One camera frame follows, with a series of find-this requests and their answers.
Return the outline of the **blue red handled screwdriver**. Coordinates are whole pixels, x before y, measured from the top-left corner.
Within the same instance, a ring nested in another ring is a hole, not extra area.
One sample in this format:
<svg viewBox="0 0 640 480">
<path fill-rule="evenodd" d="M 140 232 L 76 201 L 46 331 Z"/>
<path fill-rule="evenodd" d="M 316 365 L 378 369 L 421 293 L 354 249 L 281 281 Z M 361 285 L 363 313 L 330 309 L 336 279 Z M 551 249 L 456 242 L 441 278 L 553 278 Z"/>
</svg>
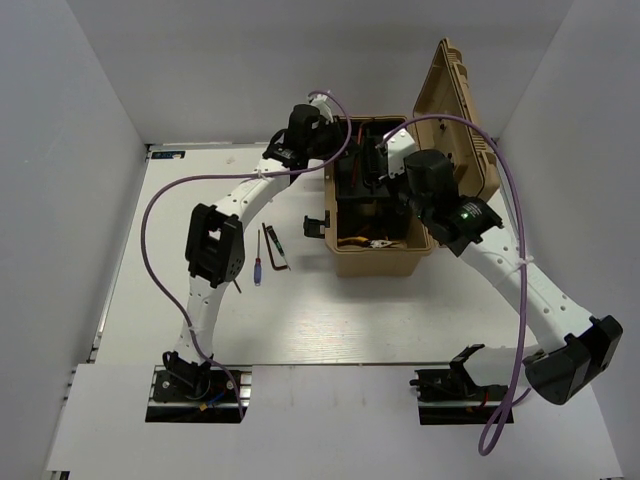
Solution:
<svg viewBox="0 0 640 480">
<path fill-rule="evenodd" d="M 261 261 L 261 232 L 257 232 L 257 246 L 256 246 L 256 256 L 254 260 L 253 266 L 253 282 L 256 287 L 259 287 L 262 283 L 262 261 Z"/>
</svg>

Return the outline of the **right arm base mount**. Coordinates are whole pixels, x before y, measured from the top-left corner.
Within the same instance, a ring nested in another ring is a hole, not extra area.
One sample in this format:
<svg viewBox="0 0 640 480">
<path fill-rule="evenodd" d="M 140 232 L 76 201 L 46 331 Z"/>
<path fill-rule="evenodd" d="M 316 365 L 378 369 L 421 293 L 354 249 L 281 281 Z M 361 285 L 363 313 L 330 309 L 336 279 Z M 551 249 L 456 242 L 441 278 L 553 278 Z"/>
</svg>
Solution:
<svg viewBox="0 0 640 480">
<path fill-rule="evenodd" d="M 477 386 L 451 369 L 415 371 L 409 386 L 416 394 L 421 426 L 485 424 L 506 396 L 506 385 Z"/>
</svg>

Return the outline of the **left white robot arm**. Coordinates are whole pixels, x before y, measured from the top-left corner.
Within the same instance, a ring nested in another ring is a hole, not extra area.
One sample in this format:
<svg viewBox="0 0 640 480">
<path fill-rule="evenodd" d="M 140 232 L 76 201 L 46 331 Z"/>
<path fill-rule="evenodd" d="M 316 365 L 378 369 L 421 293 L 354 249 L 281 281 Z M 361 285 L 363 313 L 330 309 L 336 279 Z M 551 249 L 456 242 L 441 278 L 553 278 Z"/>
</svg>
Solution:
<svg viewBox="0 0 640 480">
<path fill-rule="evenodd" d="M 345 137 L 335 123 L 326 94 L 315 93 L 294 107 L 280 143 L 271 142 L 253 171 L 224 198 L 194 207 L 185 258 L 188 263 L 188 320 L 163 364 L 188 398 L 199 399 L 211 387 L 209 360 L 222 298 L 245 261 L 244 230 L 279 193 L 308 167 L 311 159 L 331 158 L 344 150 Z"/>
</svg>

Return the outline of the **green black precision screwdriver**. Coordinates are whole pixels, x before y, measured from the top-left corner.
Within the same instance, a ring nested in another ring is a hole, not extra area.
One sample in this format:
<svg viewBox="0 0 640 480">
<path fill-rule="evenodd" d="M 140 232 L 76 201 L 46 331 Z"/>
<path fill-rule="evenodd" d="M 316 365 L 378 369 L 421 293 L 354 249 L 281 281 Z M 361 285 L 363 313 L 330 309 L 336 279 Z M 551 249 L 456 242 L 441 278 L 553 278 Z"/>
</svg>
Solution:
<svg viewBox="0 0 640 480">
<path fill-rule="evenodd" d="M 271 241 L 274 243 L 276 250 L 278 251 L 278 253 L 280 254 L 280 256 L 282 258 L 285 258 L 285 253 L 284 253 L 284 249 L 281 245 L 281 242 L 279 241 L 279 238 L 275 232 L 275 229 L 271 226 L 268 225 L 266 227 L 266 231 L 267 231 L 267 235 L 269 236 L 269 238 L 271 239 Z"/>
</svg>

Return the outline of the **black toolbox inner tray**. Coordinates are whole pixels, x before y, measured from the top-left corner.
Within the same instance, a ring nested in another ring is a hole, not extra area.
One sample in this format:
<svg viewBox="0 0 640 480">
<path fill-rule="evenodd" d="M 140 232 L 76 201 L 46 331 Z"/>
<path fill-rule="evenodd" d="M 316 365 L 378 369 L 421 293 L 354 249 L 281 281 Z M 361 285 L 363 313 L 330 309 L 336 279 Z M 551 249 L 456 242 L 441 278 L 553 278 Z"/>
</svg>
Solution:
<svg viewBox="0 0 640 480">
<path fill-rule="evenodd" d="M 389 131 L 404 121 L 402 117 L 373 117 L 373 121 L 365 126 L 357 182 L 355 188 L 350 186 L 353 159 L 357 151 L 356 135 L 359 124 L 368 118 L 371 117 L 351 120 L 354 146 L 334 163 L 334 184 L 338 203 L 385 202 L 392 198 L 387 188 L 386 152 L 377 145 Z"/>
</svg>

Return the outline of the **tan plastic toolbox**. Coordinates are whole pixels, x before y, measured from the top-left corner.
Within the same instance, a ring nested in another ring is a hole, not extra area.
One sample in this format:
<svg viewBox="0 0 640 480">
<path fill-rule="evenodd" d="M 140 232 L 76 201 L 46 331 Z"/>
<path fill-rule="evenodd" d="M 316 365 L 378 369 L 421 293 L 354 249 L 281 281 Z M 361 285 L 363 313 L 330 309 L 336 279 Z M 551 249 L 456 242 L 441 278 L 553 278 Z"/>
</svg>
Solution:
<svg viewBox="0 0 640 480">
<path fill-rule="evenodd" d="M 489 200 L 500 186 L 497 158 L 478 133 L 457 121 L 464 118 L 477 122 L 479 117 L 462 54 L 448 38 L 438 43 L 412 116 L 416 121 L 406 129 L 418 149 L 443 152 L 454 165 L 460 193 Z M 393 198 L 385 202 L 338 203 L 334 163 L 324 170 L 324 213 L 318 219 L 304 219 L 305 236 L 324 240 L 340 277 L 412 275 L 420 260 L 438 248 L 438 242 L 412 212 L 402 210 Z M 338 238 L 351 236 L 399 240 L 406 246 L 337 246 Z"/>
</svg>

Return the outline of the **blue label sticker left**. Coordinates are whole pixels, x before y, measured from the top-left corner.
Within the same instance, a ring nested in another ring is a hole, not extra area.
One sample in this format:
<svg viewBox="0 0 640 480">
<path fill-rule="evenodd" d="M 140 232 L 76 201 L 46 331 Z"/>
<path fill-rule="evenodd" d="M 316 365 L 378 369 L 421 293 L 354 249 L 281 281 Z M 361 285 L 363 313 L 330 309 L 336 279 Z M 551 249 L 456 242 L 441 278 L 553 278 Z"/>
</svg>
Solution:
<svg viewBox="0 0 640 480">
<path fill-rule="evenodd" d="M 183 159 L 185 155 L 186 155 L 186 152 L 184 150 L 154 151 L 151 153 L 151 159 L 153 160 Z"/>
</svg>

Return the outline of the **brown L-shaped hex key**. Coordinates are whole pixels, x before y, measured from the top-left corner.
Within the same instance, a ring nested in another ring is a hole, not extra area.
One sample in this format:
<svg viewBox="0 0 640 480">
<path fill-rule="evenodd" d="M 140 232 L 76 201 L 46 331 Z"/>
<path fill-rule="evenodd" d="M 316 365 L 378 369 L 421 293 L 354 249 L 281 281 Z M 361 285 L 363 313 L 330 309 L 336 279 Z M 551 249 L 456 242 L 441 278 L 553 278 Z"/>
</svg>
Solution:
<svg viewBox="0 0 640 480">
<path fill-rule="evenodd" d="M 278 253 L 278 251 L 276 250 L 276 247 L 275 247 L 274 243 L 271 241 L 271 239 L 267 235 L 267 231 L 266 231 L 266 227 L 267 226 L 268 226 L 267 224 L 262 223 L 262 230 L 263 230 L 263 234 L 265 236 L 267 252 L 268 252 L 268 255 L 269 255 L 269 261 L 270 261 L 272 269 L 274 271 L 276 271 L 276 272 L 280 272 L 280 271 L 284 271 L 284 270 L 290 270 L 290 266 L 289 266 L 288 261 L 286 259 L 286 254 L 285 254 L 285 258 L 282 258 L 280 256 L 280 254 Z"/>
</svg>

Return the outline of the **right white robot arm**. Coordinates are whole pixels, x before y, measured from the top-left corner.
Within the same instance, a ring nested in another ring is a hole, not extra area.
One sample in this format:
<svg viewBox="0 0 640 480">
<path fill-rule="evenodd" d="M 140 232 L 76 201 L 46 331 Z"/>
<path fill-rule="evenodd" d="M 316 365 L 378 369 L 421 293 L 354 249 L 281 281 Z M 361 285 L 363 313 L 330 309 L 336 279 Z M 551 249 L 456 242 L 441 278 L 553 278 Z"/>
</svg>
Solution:
<svg viewBox="0 0 640 480">
<path fill-rule="evenodd" d="M 533 261 L 488 203 L 460 193 L 452 162 L 439 150 L 388 152 L 390 189 L 429 234 L 477 271 L 516 309 L 538 349 L 521 353 L 529 385 L 564 405 L 611 363 L 623 327 L 571 300 Z"/>
</svg>

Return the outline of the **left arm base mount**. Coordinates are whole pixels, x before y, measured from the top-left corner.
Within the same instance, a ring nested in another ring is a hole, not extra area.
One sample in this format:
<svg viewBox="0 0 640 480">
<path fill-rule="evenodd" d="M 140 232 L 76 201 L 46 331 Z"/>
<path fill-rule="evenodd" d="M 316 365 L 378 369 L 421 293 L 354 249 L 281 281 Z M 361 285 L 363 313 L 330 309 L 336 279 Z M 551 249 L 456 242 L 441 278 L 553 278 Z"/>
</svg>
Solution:
<svg viewBox="0 0 640 480">
<path fill-rule="evenodd" d="M 240 424 L 247 413 L 252 372 L 248 368 L 232 369 L 239 388 L 237 399 L 231 380 L 221 370 L 212 369 L 195 390 L 156 367 L 149 392 L 145 422 L 169 424 Z"/>
</svg>

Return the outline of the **yellow black needle-nose pliers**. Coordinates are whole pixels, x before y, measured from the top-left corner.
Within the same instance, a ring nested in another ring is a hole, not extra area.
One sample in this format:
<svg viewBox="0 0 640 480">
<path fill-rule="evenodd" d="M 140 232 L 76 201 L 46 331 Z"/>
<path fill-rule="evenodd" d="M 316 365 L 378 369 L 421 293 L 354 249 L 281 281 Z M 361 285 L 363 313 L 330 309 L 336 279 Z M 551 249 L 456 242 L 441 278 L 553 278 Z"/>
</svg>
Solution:
<svg viewBox="0 0 640 480">
<path fill-rule="evenodd" d="M 367 247 L 371 249 L 404 248 L 405 246 L 406 243 L 399 240 L 376 239 L 367 242 Z"/>
</svg>

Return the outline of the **brown long hex key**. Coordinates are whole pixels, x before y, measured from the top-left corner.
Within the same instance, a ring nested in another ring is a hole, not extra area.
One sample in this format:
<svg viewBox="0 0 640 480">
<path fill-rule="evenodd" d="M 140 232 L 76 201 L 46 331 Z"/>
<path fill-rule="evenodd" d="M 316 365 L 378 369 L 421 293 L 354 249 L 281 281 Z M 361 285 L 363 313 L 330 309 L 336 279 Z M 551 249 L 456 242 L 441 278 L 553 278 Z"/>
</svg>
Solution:
<svg viewBox="0 0 640 480">
<path fill-rule="evenodd" d="M 352 172 L 351 172 L 351 183 L 350 183 L 351 188 L 355 188 L 356 182 L 357 182 L 359 159 L 360 159 L 360 155 L 361 155 L 361 151 L 362 151 L 362 142 L 363 142 L 363 137 L 364 137 L 364 132 L 365 132 L 365 126 L 368 125 L 369 123 L 371 123 L 372 121 L 373 121 L 373 117 L 368 118 L 366 120 L 363 120 L 359 124 L 358 132 L 357 132 L 357 135 L 356 135 L 357 151 L 356 151 L 356 153 L 354 155 Z"/>
</svg>

